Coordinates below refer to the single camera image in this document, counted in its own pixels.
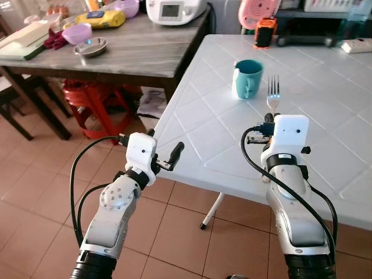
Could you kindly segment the silver metal fork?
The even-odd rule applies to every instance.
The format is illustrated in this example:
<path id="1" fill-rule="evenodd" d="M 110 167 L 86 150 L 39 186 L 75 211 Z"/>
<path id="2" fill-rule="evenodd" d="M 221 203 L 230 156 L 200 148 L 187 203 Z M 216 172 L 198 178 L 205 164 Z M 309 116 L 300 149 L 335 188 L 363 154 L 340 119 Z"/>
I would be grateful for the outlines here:
<path id="1" fill-rule="evenodd" d="M 272 75 L 269 77 L 266 100 L 269 106 L 270 114 L 271 116 L 274 116 L 281 101 L 281 86 L 278 75 Z"/>

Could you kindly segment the white paper bag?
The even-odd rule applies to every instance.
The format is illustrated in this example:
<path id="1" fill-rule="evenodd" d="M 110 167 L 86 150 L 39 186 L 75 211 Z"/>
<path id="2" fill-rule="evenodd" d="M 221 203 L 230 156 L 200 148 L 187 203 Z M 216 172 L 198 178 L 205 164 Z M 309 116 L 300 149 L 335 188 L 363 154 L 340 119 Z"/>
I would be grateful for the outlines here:
<path id="1" fill-rule="evenodd" d="M 140 87 L 142 96 L 140 98 L 137 115 L 146 119 L 160 119 L 167 107 L 165 91 L 162 88 Z"/>

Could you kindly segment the red plastic stool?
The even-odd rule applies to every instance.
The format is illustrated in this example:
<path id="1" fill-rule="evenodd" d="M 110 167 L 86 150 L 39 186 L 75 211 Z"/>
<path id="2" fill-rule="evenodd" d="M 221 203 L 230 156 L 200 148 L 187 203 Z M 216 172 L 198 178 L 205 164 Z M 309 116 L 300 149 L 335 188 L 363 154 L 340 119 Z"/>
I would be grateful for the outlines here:
<path id="1" fill-rule="evenodd" d="M 135 117 L 135 109 L 128 100 L 132 92 L 130 86 L 64 79 L 62 90 L 82 133 L 91 140 L 119 135 Z M 109 108 L 124 109 L 123 119 L 114 123 Z M 90 117 L 95 117 L 101 123 L 100 130 L 86 127 L 86 120 Z"/>

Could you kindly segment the white table leg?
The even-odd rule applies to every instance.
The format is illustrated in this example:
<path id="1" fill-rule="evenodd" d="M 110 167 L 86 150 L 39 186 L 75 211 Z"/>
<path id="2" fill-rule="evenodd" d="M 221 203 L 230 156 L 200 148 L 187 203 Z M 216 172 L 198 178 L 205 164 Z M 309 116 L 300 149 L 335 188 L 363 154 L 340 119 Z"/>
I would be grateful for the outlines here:
<path id="1" fill-rule="evenodd" d="M 205 230 L 209 226 L 210 222 L 216 215 L 217 210 L 219 209 L 221 202 L 224 200 L 225 194 L 219 193 L 209 212 L 205 216 L 204 220 L 201 222 L 200 229 Z"/>

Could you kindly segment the orange black handheld device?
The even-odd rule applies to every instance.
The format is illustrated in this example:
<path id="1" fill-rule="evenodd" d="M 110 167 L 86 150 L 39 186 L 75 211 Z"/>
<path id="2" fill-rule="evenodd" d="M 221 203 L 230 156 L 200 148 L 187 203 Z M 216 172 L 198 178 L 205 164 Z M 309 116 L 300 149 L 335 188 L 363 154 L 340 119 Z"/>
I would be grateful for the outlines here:
<path id="1" fill-rule="evenodd" d="M 255 29 L 255 49 L 267 49 L 270 47 L 277 30 L 276 17 L 268 17 L 259 20 Z"/>

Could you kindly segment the black bar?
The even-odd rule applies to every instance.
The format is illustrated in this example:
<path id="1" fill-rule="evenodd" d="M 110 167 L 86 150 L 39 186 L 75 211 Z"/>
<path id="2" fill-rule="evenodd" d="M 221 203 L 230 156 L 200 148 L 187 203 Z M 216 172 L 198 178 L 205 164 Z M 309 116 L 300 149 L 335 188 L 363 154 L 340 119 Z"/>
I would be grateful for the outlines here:
<path id="1" fill-rule="evenodd" d="M 337 40 L 330 35 L 292 35 L 280 34 L 277 36 L 276 45 L 285 47 L 289 44 L 315 44 L 324 45 L 327 48 L 333 48 L 337 44 Z"/>

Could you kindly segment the steel metal bowl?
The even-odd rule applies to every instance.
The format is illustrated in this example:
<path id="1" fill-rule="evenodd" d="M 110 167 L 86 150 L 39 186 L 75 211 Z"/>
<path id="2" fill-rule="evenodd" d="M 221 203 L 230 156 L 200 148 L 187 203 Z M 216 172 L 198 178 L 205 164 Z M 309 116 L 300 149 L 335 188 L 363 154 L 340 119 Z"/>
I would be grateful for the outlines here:
<path id="1" fill-rule="evenodd" d="M 103 37 L 94 37 L 75 45 L 73 52 L 80 58 L 95 58 L 104 53 L 107 46 L 107 39 L 104 39 Z"/>

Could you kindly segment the pink round appliance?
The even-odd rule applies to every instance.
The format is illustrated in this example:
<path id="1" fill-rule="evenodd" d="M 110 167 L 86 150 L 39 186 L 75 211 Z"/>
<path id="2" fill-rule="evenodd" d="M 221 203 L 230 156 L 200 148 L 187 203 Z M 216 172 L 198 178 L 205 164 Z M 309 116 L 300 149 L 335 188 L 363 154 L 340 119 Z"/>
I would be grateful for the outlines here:
<path id="1" fill-rule="evenodd" d="M 281 0 L 241 0 L 238 20 L 242 28 L 255 30 L 258 21 L 276 15 Z"/>

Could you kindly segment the white power strip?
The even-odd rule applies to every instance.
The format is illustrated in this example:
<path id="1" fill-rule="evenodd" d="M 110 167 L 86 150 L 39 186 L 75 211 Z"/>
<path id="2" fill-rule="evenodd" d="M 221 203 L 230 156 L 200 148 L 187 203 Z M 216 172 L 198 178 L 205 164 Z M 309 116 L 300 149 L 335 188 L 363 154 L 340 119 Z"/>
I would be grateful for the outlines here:
<path id="1" fill-rule="evenodd" d="M 346 53 L 368 53 L 372 52 L 372 39 L 350 39 L 343 40 L 341 48 Z"/>

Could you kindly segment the yellow package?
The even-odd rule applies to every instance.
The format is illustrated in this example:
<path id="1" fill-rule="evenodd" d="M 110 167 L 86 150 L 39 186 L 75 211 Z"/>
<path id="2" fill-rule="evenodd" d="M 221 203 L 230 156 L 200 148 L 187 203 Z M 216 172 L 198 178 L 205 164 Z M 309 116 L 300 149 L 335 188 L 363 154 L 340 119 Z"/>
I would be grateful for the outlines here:
<path id="1" fill-rule="evenodd" d="M 120 27 L 127 20 L 121 10 L 96 10 L 76 17 L 77 24 L 89 24 L 93 29 Z"/>

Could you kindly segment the white kitchen appliance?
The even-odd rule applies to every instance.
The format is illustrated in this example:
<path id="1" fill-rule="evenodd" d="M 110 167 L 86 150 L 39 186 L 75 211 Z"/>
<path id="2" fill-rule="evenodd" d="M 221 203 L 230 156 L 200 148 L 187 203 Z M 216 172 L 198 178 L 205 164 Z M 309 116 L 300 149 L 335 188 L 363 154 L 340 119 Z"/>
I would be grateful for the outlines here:
<path id="1" fill-rule="evenodd" d="M 206 11 L 207 0 L 145 0 L 147 16 L 160 26 L 183 26 Z"/>

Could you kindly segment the small purple plastic bowl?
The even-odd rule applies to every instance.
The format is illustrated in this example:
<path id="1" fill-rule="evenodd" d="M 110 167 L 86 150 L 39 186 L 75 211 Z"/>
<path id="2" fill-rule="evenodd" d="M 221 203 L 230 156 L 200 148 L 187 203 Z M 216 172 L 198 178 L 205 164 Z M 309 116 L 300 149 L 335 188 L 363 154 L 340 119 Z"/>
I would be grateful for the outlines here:
<path id="1" fill-rule="evenodd" d="M 85 40 L 91 39 L 92 29 L 88 23 L 75 24 L 75 26 L 64 29 L 62 36 L 69 44 L 77 45 Z"/>

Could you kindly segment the black shelf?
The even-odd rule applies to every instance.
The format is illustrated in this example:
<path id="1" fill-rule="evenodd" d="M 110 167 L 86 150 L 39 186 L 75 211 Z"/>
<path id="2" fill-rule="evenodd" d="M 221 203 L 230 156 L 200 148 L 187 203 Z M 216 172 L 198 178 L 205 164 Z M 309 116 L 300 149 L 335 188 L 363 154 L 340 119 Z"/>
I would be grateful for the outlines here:
<path id="1" fill-rule="evenodd" d="M 372 0 L 282 0 L 276 16 L 325 24 L 338 38 L 370 37 Z"/>

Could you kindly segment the dark red cloth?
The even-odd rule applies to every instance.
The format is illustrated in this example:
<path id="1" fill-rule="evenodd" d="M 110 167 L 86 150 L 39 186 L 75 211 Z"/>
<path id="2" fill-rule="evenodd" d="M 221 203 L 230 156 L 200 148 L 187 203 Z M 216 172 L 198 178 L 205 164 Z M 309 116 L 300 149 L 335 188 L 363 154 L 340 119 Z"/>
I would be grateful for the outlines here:
<path id="1" fill-rule="evenodd" d="M 43 42 L 46 49 L 59 49 L 69 44 L 63 36 L 62 31 L 54 32 L 53 29 L 48 30 L 48 38 Z"/>

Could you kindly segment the white green cutting board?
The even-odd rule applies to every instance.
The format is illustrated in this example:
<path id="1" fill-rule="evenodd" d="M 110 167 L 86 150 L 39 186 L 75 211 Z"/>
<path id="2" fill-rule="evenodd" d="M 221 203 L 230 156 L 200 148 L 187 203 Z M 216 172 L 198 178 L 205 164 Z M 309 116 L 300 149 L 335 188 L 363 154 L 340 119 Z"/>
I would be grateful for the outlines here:
<path id="1" fill-rule="evenodd" d="M 0 59 L 30 60 L 45 50 L 50 22 L 32 22 L 17 32 L 0 40 Z"/>

